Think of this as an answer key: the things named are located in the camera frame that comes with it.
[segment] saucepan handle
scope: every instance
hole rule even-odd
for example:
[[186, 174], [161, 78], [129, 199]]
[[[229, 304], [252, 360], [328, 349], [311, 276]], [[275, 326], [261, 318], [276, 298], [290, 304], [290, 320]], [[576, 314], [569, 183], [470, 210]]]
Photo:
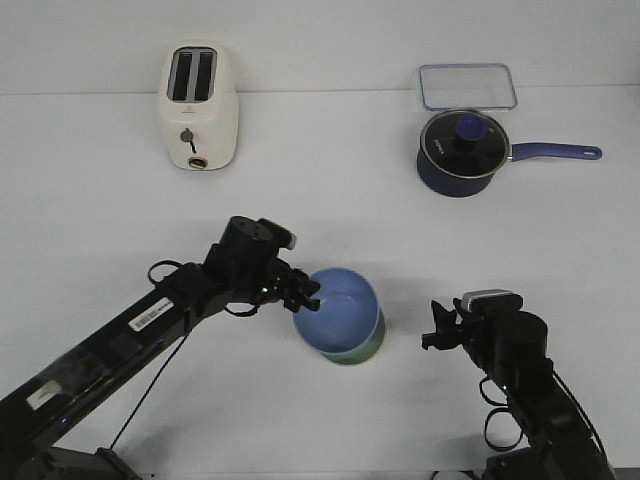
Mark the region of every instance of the saucepan handle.
[[581, 160], [598, 160], [602, 150], [590, 145], [567, 145], [564, 143], [516, 143], [511, 145], [511, 161], [517, 162], [531, 157], [562, 157]]

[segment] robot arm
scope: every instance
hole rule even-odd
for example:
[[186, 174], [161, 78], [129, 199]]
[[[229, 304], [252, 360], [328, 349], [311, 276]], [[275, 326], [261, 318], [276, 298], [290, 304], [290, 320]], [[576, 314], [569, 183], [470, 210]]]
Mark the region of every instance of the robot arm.
[[447, 311], [432, 303], [436, 332], [423, 335], [423, 348], [462, 345], [505, 393], [507, 408], [531, 445], [490, 458], [484, 478], [615, 480], [593, 428], [546, 357], [547, 325], [520, 310], [522, 297], [485, 290], [455, 299], [454, 306]]
[[[177, 268], [162, 281], [152, 280], [152, 292], [0, 401], [0, 480], [76, 478], [62, 472], [78, 464], [99, 465], [86, 469], [87, 479], [135, 478], [122, 474], [123, 468], [114, 469], [118, 474], [92, 476], [104, 462], [50, 447], [175, 340], [228, 303], [256, 309], [283, 300], [292, 311], [301, 306], [317, 310], [319, 302], [310, 296], [319, 284], [277, 258], [280, 248], [294, 243], [291, 232], [268, 220], [233, 217], [202, 264], [167, 262]], [[110, 457], [107, 463], [119, 461], [102, 450]]]

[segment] white table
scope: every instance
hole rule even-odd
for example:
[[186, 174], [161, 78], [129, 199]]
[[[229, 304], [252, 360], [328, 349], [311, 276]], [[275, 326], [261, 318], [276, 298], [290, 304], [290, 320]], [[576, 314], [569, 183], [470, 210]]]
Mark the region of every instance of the white table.
[[[189, 172], [169, 162], [154, 95], [0, 96], [0, 395], [150, 291], [152, 263], [202, 261], [229, 217], [267, 217], [298, 235], [292, 265], [370, 280], [381, 350], [331, 364], [279, 305], [212, 317], [116, 448], [138, 472], [481, 468], [482, 372], [461, 349], [425, 352], [420, 335], [432, 299], [484, 288], [523, 295], [548, 323], [548, 354], [612, 464], [637, 465], [640, 87], [518, 96], [496, 115], [513, 143], [598, 145], [603, 159], [507, 165], [452, 199], [417, 176], [416, 92], [255, 93], [240, 96], [232, 164]], [[60, 445], [108, 446], [160, 362]]]

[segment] white wall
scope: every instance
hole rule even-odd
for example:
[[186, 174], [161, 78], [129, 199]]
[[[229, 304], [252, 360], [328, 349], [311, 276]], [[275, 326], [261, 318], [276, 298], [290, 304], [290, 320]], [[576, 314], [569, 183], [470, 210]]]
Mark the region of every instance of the white wall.
[[0, 94], [152, 92], [210, 36], [241, 91], [402, 89], [423, 63], [504, 62], [519, 86], [639, 84], [638, 0], [9, 0]]

